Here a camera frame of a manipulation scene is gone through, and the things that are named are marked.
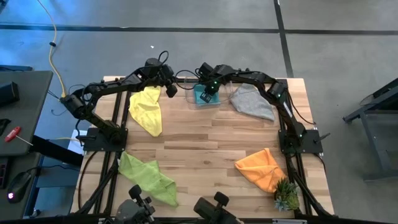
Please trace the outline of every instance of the succulent plant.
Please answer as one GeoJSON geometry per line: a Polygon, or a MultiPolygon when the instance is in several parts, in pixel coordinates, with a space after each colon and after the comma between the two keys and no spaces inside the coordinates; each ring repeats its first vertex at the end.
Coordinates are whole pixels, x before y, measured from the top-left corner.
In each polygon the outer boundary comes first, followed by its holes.
{"type": "Polygon", "coordinates": [[[275,208],[278,208],[280,212],[283,210],[294,210],[300,206],[297,186],[294,183],[290,183],[286,178],[278,181],[274,199],[275,208]]]}

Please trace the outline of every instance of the wood plank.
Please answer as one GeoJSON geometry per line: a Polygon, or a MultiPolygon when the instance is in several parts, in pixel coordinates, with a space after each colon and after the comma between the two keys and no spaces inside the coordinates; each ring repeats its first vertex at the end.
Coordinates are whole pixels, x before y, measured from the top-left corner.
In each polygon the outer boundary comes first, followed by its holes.
{"type": "MultiPolygon", "coordinates": [[[[312,121],[310,105],[301,78],[287,79],[289,91],[300,114],[312,121]]],[[[120,123],[123,104],[119,109],[120,123]]],[[[102,97],[97,104],[96,113],[111,119],[116,95],[102,97]]],[[[200,197],[215,203],[213,196],[217,191],[229,196],[228,211],[240,218],[291,218],[293,212],[278,212],[274,208],[273,196],[263,192],[246,180],[235,169],[234,162],[268,147],[281,169],[286,172],[285,158],[279,149],[277,131],[279,120],[277,111],[275,121],[254,118],[238,113],[229,101],[221,102],[219,107],[198,109],[185,99],[185,91],[178,89],[174,98],[168,98],[165,88],[159,98],[162,113],[163,133],[152,137],[131,116],[126,126],[129,129],[126,152],[143,162],[157,160],[160,171],[177,184],[177,208],[153,199],[155,217],[197,217],[193,206],[200,197]]],[[[298,121],[305,123],[294,111],[298,121]]],[[[83,165],[89,155],[85,156],[83,165]]],[[[88,165],[83,178],[81,201],[84,203],[92,194],[100,179],[104,153],[99,152],[88,165]]],[[[325,171],[319,158],[304,154],[303,164],[308,187],[326,210],[333,213],[325,171]]],[[[130,180],[118,175],[112,214],[118,206],[129,199],[128,190],[134,185],[130,180]]],[[[108,186],[105,188],[102,208],[106,203],[108,186]]],[[[302,196],[300,207],[303,210],[302,196]]],[[[77,210],[77,193],[73,198],[72,212],[77,210]]]]}

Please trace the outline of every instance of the computer mouse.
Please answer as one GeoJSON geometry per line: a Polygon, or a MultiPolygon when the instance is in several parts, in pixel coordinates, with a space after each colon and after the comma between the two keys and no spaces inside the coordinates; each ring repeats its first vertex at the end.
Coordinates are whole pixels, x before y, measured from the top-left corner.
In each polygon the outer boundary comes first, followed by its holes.
{"type": "Polygon", "coordinates": [[[7,189],[7,199],[9,203],[18,203],[24,198],[26,188],[31,178],[32,175],[28,172],[20,172],[13,178],[7,189]]]}

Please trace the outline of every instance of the gray floor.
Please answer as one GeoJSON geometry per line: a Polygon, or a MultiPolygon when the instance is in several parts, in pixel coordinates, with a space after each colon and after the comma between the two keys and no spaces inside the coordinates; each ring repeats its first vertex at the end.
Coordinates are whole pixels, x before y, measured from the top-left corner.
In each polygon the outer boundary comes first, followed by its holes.
{"type": "MultiPolygon", "coordinates": [[[[278,28],[271,0],[43,2],[63,25],[278,28]]],[[[286,29],[398,30],[398,1],[280,0],[280,5],[286,29]]],[[[0,24],[15,23],[49,24],[49,19],[35,1],[22,5],[9,0],[0,24]]],[[[0,64],[50,70],[52,36],[51,31],[0,30],[0,64]]],[[[104,75],[126,75],[163,50],[170,51],[168,63],[174,70],[192,70],[202,62],[228,63],[273,77],[287,76],[279,34],[68,31],[58,33],[57,44],[53,60],[67,86],[95,82],[104,75]]],[[[341,119],[362,98],[397,78],[398,35],[287,35],[287,44],[294,77],[305,79],[314,120],[321,133],[331,132],[323,147],[336,214],[398,223],[398,180],[362,181],[364,174],[379,170],[377,160],[362,124],[347,125],[341,119]]],[[[50,89],[60,95],[56,78],[50,89]]],[[[75,119],[68,113],[54,116],[51,110],[64,109],[49,96],[37,134],[49,139],[71,135],[75,119]]],[[[374,125],[392,126],[391,119],[374,125]]],[[[70,203],[67,197],[60,200],[70,203]]]]}

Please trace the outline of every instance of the red screwdriver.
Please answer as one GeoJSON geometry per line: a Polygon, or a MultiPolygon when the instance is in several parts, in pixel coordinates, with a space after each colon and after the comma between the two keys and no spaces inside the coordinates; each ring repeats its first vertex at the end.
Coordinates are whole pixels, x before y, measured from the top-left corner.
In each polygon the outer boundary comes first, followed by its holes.
{"type": "Polygon", "coordinates": [[[21,127],[20,126],[16,126],[7,136],[6,136],[6,142],[11,142],[15,137],[19,138],[20,140],[26,142],[27,144],[30,144],[31,146],[33,146],[32,143],[30,143],[29,141],[26,141],[25,139],[21,138],[18,136],[18,134],[21,131],[21,127]]]}

